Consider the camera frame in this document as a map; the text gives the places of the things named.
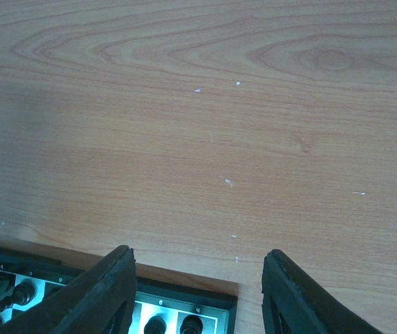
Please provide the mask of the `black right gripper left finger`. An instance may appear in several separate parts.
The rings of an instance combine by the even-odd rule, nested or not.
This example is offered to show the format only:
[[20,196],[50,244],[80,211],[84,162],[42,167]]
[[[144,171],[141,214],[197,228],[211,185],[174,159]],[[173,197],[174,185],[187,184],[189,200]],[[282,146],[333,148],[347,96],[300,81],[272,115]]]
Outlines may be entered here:
[[136,288],[133,249],[121,245],[0,333],[128,333]]

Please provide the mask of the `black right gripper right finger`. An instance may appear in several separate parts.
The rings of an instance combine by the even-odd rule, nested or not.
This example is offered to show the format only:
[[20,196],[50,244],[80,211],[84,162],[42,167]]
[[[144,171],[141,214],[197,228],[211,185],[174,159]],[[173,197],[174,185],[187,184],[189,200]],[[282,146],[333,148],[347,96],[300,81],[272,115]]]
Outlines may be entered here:
[[303,271],[282,250],[264,258],[261,277],[266,333],[379,333]]

